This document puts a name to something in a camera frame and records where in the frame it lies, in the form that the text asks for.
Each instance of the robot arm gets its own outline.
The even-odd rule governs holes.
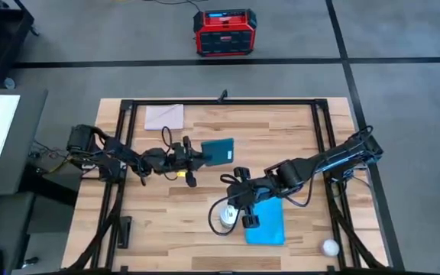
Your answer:
[[[235,168],[234,176],[221,176],[222,182],[230,184],[227,188],[228,204],[245,211],[242,217],[245,228],[260,225],[253,209],[256,203],[266,199],[285,198],[297,206],[307,206],[315,174],[328,171],[334,180],[344,180],[352,176],[353,168],[358,164],[375,163],[381,158],[383,150],[371,136],[372,129],[368,126],[350,136],[343,144],[308,159],[296,158],[273,165],[264,170],[265,176],[261,178],[251,179],[248,168]],[[299,192],[307,182],[310,185],[307,201],[299,203],[292,200],[290,195]],[[210,227],[218,234],[211,223]]]
[[[169,131],[168,128],[163,128],[162,134],[165,130]],[[96,137],[101,141],[102,148],[96,144]],[[169,147],[167,151],[162,148],[152,148],[138,154],[118,139],[108,136],[100,128],[77,125],[71,131],[67,150],[75,165],[79,167],[83,164],[96,165],[102,181],[120,180],[125,165],[128,165],[141,178],[144,186],[144,178],[153,171],[157,174],[165,174],[187,170],[186,182],[188,186],[195,187],[196,179],[193,171],[198,170],[208,159],[192,149],[188,137],[183,137],[183,144],[179,142],[167,144],[166,141],[164,143]]]

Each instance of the blue cloth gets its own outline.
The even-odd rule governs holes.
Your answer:
[[[284,215],[283,200],[271,198],[259,202],[254,207],[254,214],[259,216],[258,228],[246,228],[245,241],[248,244],[283,245]]]

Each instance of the red portable power station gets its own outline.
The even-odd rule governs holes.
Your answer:
[[[196,52],[202,57],[246,55],[254,49],[257,21],[250,9],[199,11],[193,19]]]

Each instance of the black cable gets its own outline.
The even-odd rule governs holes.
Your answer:
[[[105,139],[102,136],[99,136],[99,141],[101,142],[101,144],[103,144],[103,146],[105,146]]]
[[[185,1],[182,1],[182,2],[162,2],[162,1],[159,1],[159,0],[144,0],[144,1],[154,1],[154,2],[162,4],[162,5],[181,5],[181,4],[190,3],[191,5],[194,5],[195,8],[199,12],[201,12],[201,9],[199,9],[198,5],[196,3],[194,3],[194,2],[205,2],[205,1],[208,1],[208,0],[185,0]]]
[[[338,182],[339,182],[340,180],[336,180],[336,181],[334,181],[332,184],[337,184]],[[339,194],[337,194],[337,195],[334,195],[334,199],[337,199],[338,197],[340,197],[342,194],[344,194],[345,193],[345,191],[348,189],[348,181],[347,180],[344,180],[344,185],[343,185],[343,188],[342,188],[342,192],[340,192]]]
[[[89,173],[89,172],[91,172],[91,171],[93,171],[94,169],[96,169],[96,165],[94,165],[92,168],[89,168],[87,171],[85,171],[85,172],[82,172],[82,174],[81,174],[81,176],[84,176],[84,175],[86,175],[87,173]]]
[[[51,159],[56,159],[58,157],[62,157],[64,159],[66,158],[66,156],[61,154],[61,152],[66,152],[65,150],[61,150],[59,148],[50,149],[50,147],[37,140],[34,140],[34,143],[42,147],[42,150],[39,151],[40,154],[48,154],[49,158]]]
[[[356,176],[353,176],[352,178],[355,179],[355,180],[359,180],[360,182],[366,184],[367,187],[371,188],[371,185],[370,185],[367,181],[362,180],[362,179],[360,179],[360,178],[358,178],[358,177],[356,177]]]
[[[306,207],[306,206],[310,203],[310,199],[312,199],[313,178],[315,177],[315,172],[317,171],[317,168],[319,168],[319,165],[320,165],[320,163],[317,163],[317,165],[315,165],[315,166],[313,167],[312,175],[310,176],[310,182],[309,182],[309,194],[308,194],[308,196],[306,197],[306,201],[305,201],[304,203],[297,202],[296,200],[291,199],[289,196],[284,196],[284,198],[287,199],[287,200],[288,200],[289,202],[291,202],[292,204],[294,204],[295,206],[298,206],[298,207]]]
[[[227,184],[236,184],[236,185],[242,184],[241,181],[238,180],[238,178],[236,178],[235,176],[232,176],[230,174],[220,175],[220,181],[223,183],[227,183]]]
[[[169,143],[166,142],[166,138],[164,137],[164,132],[165,132],[165,131],[167,131],[167,133],[168,133],[168,135],[169,135]],[[168,155],[168,153],[171,151],[172,146],[173,146],[173,135],[171,134],[171,130],[169,129],[169,127],[164,126],[164,127],[162,127],[162,130],[160,131],[160,136],[162,137],[162,142],[164,142],[164,144],[167,146],[167,151],[166,151],[166,156],[165,156],[164,162],[165,162],[165,163],[168,163],[168,161],[167,161],[167,155]],[[164,173],[164,177],[165,177],[166,179],[170,180],[170,181],[177,180],[177,175],[176,175],[176,177],[174,177],[174,178],[169,178],[169,177],[167,176],[167,174]]]
[[[249,190],[246,190],[244,192],[240,192],[239,194],[235,194],[233,196],[226,196],[225,198],[219,199],[218,201],[216,201],[215,203],[213,203],[212,207],[210,207],[210,210],[208,211],[208,225],[210,227],[210,229],[213,231],[213,233],[215,233],[218,236],[227,236],[230,233],[232,233],[235,229],[235,226],[237,225],[237,221],[238,221],[238,217],[241,214],[241,210],[242,209],[237,209],[237,216],[235,216],[235,221],[234,224],[232,225],[232,227],[226,231],[226,232],[220,232],[220,231],[216,231],[216,229],[213,227],[212,224],[212,213],[213,213],[213,209],[220,203],[220,202],[224,202],[225,200],[229,200],[229,199],[234,199],[237,198],[238,196],[242,196],[246,193],[248,193]]]
[[[352,180],[352,179],[359,180],[360,182],[364,183],[368,188],[371,188],[371,185],[369,183],[367,183],[366,181],[364,181],[356,176],[352,176],[351,178],[344,180],[344,188],[343,188],[342,192],[335,195],[334,199],[340,197],[343,193],[346,192],[346,190],[348,189],[348,181]],[[341,180],[336,180],[336,181],[332,182],[332,184],[337,184],[339,181],[341,181]]]

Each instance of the black floor stripe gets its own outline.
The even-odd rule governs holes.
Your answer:
[[[440,57],[378,57],[378,58],[348,58],[351,64],[413,64],[440,63]]]
[[[140,66],[215,66],[215,65],[296,65],[336,64],[339,58],[256,58],[256,59],[201,59],[201,60],[124,60],[86,62],[30,62],[16,63],[15,69],[41,68],[103,68]]]
[[[122,61],[78,61],[78,62],[21,62],[14,69],[52,68],[108,68],[142,66],[221,66],[221,65],[304,65],[340,64],[347,60],[350,64],[414,64],[440,63],[440,57],[347,57],[346,58],[255,58],[220,60],[122,60]]]
[[[337,20],[337,15],[334,9],[334,3],[332,0],[325,0],[328,9],[328,15],[330,17],[332,28],[334,29],[335,40],[337,41],[337,47],[341,54],[342,67],[346,82],[348,84],[349,94],[351,97],[352,105],[354,108],[354,114],[356,116],[357,125],[360,129],[366,126],[366,120],[364,118],[363,108],[361,106],[361,100],[359,99],[358,88],[354,81],[354,75],[352,73],[351,64],[348,59],[348,52],[345,47],[344,38],[342,37],[341,26]],[[390,210],[388,209],[387,198],[383,190],[383,184],[381,182],[380,174],[376,165],[370,165],[369,167],[371,182],[373,183],[373,191],[375,199],[377,201],[378,213],[380,214],[380,222],[382,225],[387,250],[390,254],[390,262],[393,267],[404,270],[402,254],[398,246],[398,240],[396,239],[395,229],[391,220]]]

